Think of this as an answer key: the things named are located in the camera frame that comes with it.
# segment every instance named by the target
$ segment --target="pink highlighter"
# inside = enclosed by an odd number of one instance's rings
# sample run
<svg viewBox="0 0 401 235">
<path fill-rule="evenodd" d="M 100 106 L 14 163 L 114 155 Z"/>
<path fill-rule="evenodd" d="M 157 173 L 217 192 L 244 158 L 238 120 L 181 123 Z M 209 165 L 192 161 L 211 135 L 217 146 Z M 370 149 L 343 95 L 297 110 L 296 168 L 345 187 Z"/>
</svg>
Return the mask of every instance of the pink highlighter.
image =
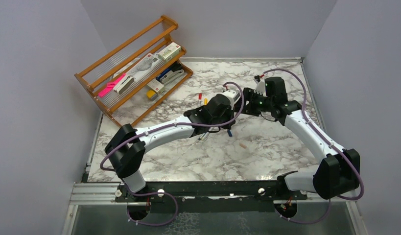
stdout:
<svg viewBox="0 0 401 235">
<path fill-rule="evenodd" d="M 109 82 L 109 83 L 107 83 L 107 87 L 106 87 L 105 89 L 101 90 L 101 92 L 98 93 L 98 96 L 99 96 L 99 97 L 104 97 L 104 96 L 106 96 L 110 91 L 112 91 L 112 89 L 114 88 L 114 86 L 115 86 L 116 84 L 118 84 L 118 82 L 121 81 L 121 79 L 122 79 L 123 77 L 125 77 L 125 73 L 123 73 L 115 82 Z"/>
</svg>

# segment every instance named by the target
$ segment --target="pen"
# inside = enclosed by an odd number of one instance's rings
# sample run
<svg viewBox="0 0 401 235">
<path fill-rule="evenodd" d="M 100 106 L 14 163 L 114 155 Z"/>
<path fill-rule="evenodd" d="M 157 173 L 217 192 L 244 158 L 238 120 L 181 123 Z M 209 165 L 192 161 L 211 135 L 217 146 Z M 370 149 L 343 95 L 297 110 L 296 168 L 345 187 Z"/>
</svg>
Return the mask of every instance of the pen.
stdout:
<svg viewBox="0 0 401 235">
<path fill-rule="evenodd" d="M 202 140 L 205 140 L 209 136 L 209 134 L 210 134 L 209 132 L 206 132 L 205 136 L 202 137 Z"/>
<path fill-rule="evenodd" d="M 200 106 L 202 104 L 202 93 L 199 93 L 199 102 L 197 103 L 197 106 Z"/>
</svg>

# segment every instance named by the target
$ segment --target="glass panel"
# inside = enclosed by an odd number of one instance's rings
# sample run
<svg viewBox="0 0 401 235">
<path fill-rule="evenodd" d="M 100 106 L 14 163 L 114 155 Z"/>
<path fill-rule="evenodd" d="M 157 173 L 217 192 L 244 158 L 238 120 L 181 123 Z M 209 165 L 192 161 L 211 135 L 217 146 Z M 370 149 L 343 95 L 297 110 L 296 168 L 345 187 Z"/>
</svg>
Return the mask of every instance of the glass panel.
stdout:
<svg viewBox="0 0 401 235">
<path fill-rule="evenodd" d="M 314 220 L 326 209 L 325 203 L 301 203 L 297 220 Z M 171 215 L 150 214 L 144 220 L 159 223 Z M 248 234 L 330 234 L 354 235 L 352 221 L 345 202 L 332 203 L 330 215 L 313 225 L 298 225 L 284 221 L 275 213 L 231 212 L 231 213 L 180 213 L 175 221 L 162 227 L 136 226 L 127 222 L 123 205 L 79 206 L 73 234 L 84 235 L 248 235 Z"/>
</svg>

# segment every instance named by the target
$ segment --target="marker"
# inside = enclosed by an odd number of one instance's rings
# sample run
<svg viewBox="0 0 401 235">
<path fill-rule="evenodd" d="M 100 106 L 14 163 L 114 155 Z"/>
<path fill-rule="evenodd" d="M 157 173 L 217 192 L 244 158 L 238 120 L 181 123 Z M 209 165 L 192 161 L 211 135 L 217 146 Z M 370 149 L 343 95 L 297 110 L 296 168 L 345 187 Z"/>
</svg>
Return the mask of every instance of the marker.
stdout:
<svg viewBox="0 0 401 235">
<path fill-rule="evenodd" d="M 205 140 L 209 136 L 209 134 L 210 134 L 209 132 L 206 132 L 205 136 L 202 137 L 202 140 Z"/>
<path fill-rule="evenodd" d="M 198 138 L 198 140 L 202 141 L 202 140 L 204 140 L 208 135 L 209 135 L 209 132 L 203 133 L 203 134 Z"/>
<path fill-rule="evenodd" d="M 197 106 L 200 106 L 202 104 L 202 93 L 199 93 L 199 102 L 197 103 Z"/>
</svg>

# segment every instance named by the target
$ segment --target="screw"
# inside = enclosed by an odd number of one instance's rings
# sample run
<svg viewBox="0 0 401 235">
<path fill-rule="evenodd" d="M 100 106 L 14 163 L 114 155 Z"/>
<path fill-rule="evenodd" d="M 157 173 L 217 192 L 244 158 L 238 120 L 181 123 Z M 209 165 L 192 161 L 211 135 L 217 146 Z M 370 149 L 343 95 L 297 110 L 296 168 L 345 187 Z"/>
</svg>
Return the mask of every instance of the screw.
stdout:
<svg viewBox="0 0 401 235">
<path fill-rule="evenodd" d="M 163 190 L 163 189 L 159 189 L 157 192 L 164 192 L 164 190 Z M 163 193 L 159 193 L 159 194 L 157 194 L 157 196 L 159 196 L 159 197 L 163 197 L 163 196 L 164 196 L 164 194 L 163 194 Z"/>
<path fill-rule="evenodd" d="M 121 196 L 122 196 L 121 190 L 117 189 L 117 190 L 115 191 L 115 197 L 121 197 Z"/>
<path fill-rule="evenodd" d="M 264 195 L 265 195 L 265 189 L 264 189 L 264 188 L 258 189 L 258 193 L 259 193 L 261 196 L 264 196 Z"/>
</svg>

